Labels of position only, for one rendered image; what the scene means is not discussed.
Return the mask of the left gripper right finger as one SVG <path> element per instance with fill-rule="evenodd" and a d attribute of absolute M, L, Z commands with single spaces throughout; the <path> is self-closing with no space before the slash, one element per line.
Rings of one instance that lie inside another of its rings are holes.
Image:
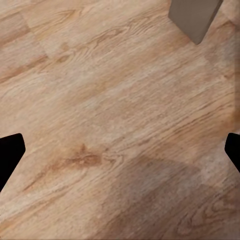
<path fill-rule="evenodd" d="M 240 172 L 240 135 L 229 133 L 224 149 L 226 154 Z"/>

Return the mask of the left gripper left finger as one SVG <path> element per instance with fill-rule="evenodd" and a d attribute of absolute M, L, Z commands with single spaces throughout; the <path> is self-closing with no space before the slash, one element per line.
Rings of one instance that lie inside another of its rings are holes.
<path fill-rule="evenodd" d="M 0 138 L 0 192 L 25 152 L 25 142 L 21 133 Z"/>

